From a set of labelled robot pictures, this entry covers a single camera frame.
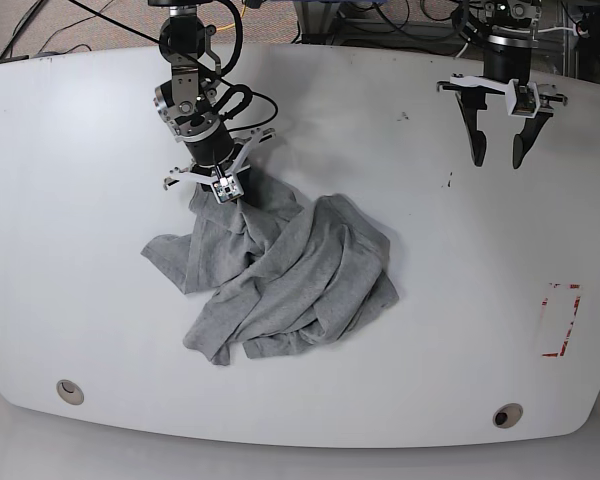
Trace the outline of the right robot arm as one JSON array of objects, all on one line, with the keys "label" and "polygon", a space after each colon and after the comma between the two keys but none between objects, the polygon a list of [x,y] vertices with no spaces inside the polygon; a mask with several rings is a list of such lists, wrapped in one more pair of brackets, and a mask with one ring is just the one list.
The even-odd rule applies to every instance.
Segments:
[{"label": "right robot arm", "polygon": [[158,46],[170,64],[171,79],[155,89],[154,104],[174,139],[188,149],[191,164],[173,168],[164,180],[166,189],[180,181],[191,181],[210,192],[220,204],[244,195],[244,175],[250,168],[248,155],[256,145],[275,136],[275,130],[262,124],[247,127],[246,138],[234,138],[226,123],[250,106],[256,93],[243,84],[225,82],[237,65],[243,46],[241,11],[231,1],[222,4],[233,17],[234,48],[223,64],[212,50],[217,28],[198,17],[200,1],[150,1],[149,6],[167,8]]}]

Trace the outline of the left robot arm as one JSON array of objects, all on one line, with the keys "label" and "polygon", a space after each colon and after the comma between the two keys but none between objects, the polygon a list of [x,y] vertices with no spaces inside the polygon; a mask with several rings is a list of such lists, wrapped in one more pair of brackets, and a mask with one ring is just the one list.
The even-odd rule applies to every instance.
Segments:
[{"label": "left robot arm", "polygon": [[483,1],[483,16],[462,7],[458,14],[460,34],[466,43],[483,52],[480,76],[454,74],[439,81],[438,90],[452,91],[467,131],[471,158],[483,165],[487,138],[478,127],[478,114],[487,109],[486,98],[504,98],[506,113],[524,120],[513,138],[512,166],[519,168],[545,124],[554,116],[553,105],[566,105],[568,97],[552,84],[530,79],[532,50],[541,16],[539,1]]}]

